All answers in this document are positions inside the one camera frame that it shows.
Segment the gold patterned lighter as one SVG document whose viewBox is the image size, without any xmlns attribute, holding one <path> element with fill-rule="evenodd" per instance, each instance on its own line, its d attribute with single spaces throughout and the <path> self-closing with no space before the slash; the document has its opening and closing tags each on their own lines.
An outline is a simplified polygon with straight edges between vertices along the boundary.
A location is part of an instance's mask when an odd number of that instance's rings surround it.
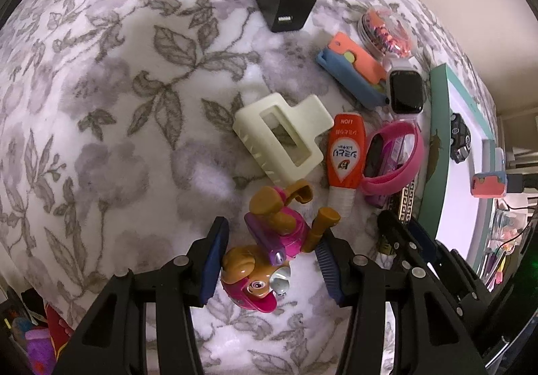
<svg viewBox="0 0 538 375">
<path fill-rule="evenodd" d="M 409 222 L 413 215 L 416 183 L 416 180 L 412 180 L 400 192 L 393 196 L 393 211 L 402 223 Z"/>
</svg>

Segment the pink fitness band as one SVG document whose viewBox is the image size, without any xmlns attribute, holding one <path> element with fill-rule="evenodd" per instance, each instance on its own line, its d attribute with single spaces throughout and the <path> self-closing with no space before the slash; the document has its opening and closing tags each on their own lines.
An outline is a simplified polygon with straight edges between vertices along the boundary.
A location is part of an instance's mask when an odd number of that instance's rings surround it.
<svg viewBox="0 0 538 375">
<path fill-rule="evenodd" d="M 424 155 L 424 141 L 415 122 L 387 123 L 369 137 L 360 190 L 364 196 L 397 193 L 419 173 Z"/>
</svg>

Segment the purple lip balm tube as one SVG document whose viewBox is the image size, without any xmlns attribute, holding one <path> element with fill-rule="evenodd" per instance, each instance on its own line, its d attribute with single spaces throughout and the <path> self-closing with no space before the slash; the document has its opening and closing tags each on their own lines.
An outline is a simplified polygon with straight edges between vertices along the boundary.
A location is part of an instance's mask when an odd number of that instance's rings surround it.
<svg viewBox="0 0 538 375">
<path fill-rule="evenodd" d="M 400 170 L 404 164 L 404 136 L 389 140 L 382 134 L 372 136 L 365 166 L 365 177 L 369 178 L 373 186 L 381 186 L 379 191 L 370 191 L 365 195 L 369 205 L 375 208 L 384 208 L 391 195 L 400 192 L 410 181 L 405 181 Z"/>
</svg>

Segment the black toy car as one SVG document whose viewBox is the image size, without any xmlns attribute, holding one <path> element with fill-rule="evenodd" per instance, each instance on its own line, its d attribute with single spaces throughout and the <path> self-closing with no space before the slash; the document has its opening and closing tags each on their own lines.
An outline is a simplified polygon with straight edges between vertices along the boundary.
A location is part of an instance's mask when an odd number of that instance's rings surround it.
<svg viewBox="0 0 538 375">
<path fill-rule="evenodd" d="M 451 114 L 451 159 L 460 164 L 470 155 L 470 130 L 459 113 Z"/>
</svg>

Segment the orange glue tube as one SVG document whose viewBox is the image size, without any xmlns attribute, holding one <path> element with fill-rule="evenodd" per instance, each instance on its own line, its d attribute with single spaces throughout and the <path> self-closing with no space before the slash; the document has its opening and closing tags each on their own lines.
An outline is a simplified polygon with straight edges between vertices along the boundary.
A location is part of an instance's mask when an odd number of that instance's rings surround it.
<svg viewBox="0 0 538 375">
<path fill-rule="evenodd" d="M 356 113 L 337 114 L 328 136 L 328 206 L 347 218 L 352 211 L 356 190 L 363 179 L 366 160 L 366 129 Z"/>
</svg>

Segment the pink dog toy figure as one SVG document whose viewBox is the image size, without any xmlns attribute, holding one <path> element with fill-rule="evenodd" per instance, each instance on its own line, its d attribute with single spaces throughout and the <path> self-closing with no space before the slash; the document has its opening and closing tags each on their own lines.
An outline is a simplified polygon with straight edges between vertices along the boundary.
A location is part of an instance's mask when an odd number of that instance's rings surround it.
<svg viewBox="0 0 538 375">
<path fill-rule="evenodd" d="M 312 223 L 290 207 L 293 201 L 313 200 L 310 184 L 300 179 L 286 188 L 264 186 L 253 195 L 244 222 L 255 241 L 230 249 L 223 257 L 221 283 L 240 308 L 271 313 L 277 298 L 290 288 L 290 262 L 315 250 L 324 233 L 341 216 L 333 208 L 319 208 Z"/>
</svg>

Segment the white smartwatch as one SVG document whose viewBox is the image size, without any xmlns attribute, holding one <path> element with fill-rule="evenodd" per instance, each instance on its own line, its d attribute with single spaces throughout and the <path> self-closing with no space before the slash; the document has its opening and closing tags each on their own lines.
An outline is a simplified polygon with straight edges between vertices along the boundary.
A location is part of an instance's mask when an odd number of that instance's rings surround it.
<svg viewBox="0 0 538 375">
<path fill-rule="evenodd" d="M 396 117 L 416 117 L 423 111 L 425 96 L 421 75 L 405 58 L 386 56 L 382 64 L 387 72 L 388 106 Z"/>
</svg>

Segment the cream hair claw clip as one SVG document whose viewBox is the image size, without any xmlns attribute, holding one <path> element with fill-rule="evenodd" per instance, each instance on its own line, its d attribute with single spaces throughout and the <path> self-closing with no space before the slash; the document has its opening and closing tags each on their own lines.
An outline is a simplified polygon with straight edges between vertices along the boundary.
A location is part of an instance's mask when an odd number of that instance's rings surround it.
<svg viewBox="0 0 538 375">
<path fill-rule="evenodd" d="M 273 92 L 239 109 L 233 131 L 272 182 L 286 187 L 323 162 L 316 140 L 333 125 L 332 115 L 317 96 L 291 106 Z"/>
</svg>

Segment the orange blue utility knife toy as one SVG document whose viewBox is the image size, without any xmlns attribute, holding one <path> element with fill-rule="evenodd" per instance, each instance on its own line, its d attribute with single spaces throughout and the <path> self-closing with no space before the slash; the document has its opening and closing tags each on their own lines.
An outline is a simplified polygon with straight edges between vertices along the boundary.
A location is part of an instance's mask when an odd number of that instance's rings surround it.
<svg viewBox="0 0 538 375">
<path fill-rule="evenodd" d="M 385 68 L 345 33 L 336 33 L 316 61 L 366 109 L 388 104 Z"/>
</svg>

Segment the black USB charger cube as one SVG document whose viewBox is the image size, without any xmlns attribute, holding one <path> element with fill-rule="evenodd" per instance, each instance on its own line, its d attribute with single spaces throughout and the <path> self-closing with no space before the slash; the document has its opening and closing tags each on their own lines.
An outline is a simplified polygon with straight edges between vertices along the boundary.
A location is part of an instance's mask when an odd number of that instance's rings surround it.
<svg viewBox="0 0 538 375">
<path fill-rule="evenodd" d="M 255 0 L 272 33 L 301 30 L 316 0 Z"/>
</svg>

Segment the teal white box lid tray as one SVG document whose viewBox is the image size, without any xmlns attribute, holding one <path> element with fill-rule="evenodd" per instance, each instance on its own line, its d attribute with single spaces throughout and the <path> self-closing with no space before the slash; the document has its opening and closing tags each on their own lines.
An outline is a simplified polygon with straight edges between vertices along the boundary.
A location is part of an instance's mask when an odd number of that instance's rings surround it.
<svg viewBox="0 0 538 375">
<path fill-rule="evenodd" d="M 429 170 L 418 221 L 432 238 L 457 250 L 478 271 L 492 227 L 493 201 L 473 196 L 471 179 L 495 166 L 494 131 L 448 64 L 431 70 L 430 87 Z M 460 114 L 470 130 L 470 155 L 461 163 L 451 159 L 452 114 Z"/>
</svg>

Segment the black power adapter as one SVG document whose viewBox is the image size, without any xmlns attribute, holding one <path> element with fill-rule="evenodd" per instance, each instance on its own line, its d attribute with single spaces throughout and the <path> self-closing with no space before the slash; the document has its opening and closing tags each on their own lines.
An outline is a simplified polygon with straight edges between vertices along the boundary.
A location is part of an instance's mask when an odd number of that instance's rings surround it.
<svg viewBox="0 0 538 375">
<path fill-rule="evenodd" d="M 521 194 L 524 192 L 524 175 L 508 174 L 507 175 L 507 193 Z"/>
</svg>

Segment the floral white blanket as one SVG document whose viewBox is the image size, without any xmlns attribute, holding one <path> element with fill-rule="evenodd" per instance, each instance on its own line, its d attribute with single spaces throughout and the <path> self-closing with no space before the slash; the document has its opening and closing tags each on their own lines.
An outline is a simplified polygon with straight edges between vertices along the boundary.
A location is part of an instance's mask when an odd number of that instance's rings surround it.
<svg viewBox="0 0 538 375">
<path fill-rule="evenodd" d="M 469 57 L 420 0 L 316 0 L 272 33 L 255 0 L 23 0 L 1 30 L 1 242 L 69 326 L 115 274 L 163 266 L 226 217 L 232 245 L 268 184 L 233 132 L 272 92 L 356 103 L 315 61 L 382 5 L 418 39 L 423 74 L 448 64 L 483 115 L 495 105 Z"/>
</svg>

